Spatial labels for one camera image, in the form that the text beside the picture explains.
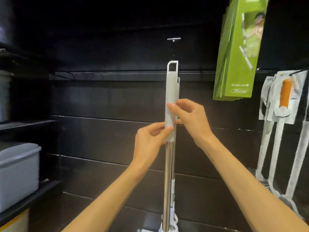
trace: silver mop pole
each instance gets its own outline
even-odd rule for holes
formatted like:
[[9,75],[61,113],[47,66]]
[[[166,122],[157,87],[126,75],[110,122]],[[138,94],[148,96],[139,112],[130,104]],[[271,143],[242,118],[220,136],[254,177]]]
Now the silver mop pole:
[[[176,71],[169,71],[169,65],[176,64]],[[168,63],[166,75],[166,104],[165,104],[165,127],[175,125],[175,115],[167,108],[168,103],[176,103],[179,98],[178,61]],[[164,206],[163,206],[163,232],[169,232],[171,228],[171,207],[174,203],[172,196],[172,179],[174,179],[176,130],[166,139],[165,145],[165,174],[164,174]]]

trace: person's left hand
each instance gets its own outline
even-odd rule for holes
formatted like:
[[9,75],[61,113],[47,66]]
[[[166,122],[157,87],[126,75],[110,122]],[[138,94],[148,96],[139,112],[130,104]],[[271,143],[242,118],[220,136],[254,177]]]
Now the person's left hand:
[[169,126],[164,129],[165,122],[153,123],[137,131],[135,149],[131,166],[147,171],[156,159],[164,139],[174,130]]

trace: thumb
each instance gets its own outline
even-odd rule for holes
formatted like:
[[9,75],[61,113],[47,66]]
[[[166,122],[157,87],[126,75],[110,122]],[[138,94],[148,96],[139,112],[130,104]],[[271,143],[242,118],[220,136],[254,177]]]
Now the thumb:
[[162,130],[161,133],[159,133],[157,135],[157,138],[160,140],[160,142],[162,143],[164,141],[164,139],[174,130],[173,126],[168,126],[165,129]]
[[183,121],[184,116],[186,115],[186,111],[184,111],[183,109],[181,109],[179,106],[177,106],[176,104],[173,103],[168,103],[167,104],[168,109],[174,113],[176,116],[178,116],[180,118],[180,120]]

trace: green box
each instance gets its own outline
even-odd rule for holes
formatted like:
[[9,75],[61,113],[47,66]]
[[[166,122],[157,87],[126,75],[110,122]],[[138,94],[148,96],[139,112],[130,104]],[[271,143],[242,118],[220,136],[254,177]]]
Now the green box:
[[223,16],[214,100],[250,98],[268,0],[231,0]]

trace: black shelf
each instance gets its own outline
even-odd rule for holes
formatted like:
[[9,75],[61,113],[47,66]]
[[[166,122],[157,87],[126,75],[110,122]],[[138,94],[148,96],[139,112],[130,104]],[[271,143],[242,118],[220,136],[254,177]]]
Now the black shelf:
[[41,126],[48,125],[52,122],[57,122],[55,120],[43,120],[43,121],[33,121],[33,122],[25,122],[25,121],[12,121],[9,123],[0,124],[0,132],[3,131],[20,131],[25,128],[37,128]]
[[0,214],[0,227],[5,225],[7,222],[14,219],[16,216],[21,214],[24,210],[30,208],[35,202],[43,198],[46,194],[51,192],[57,186],[60,186],[60,181],[48,181],[40,184],[37,191],[16,203],[12,207],[5,210]]

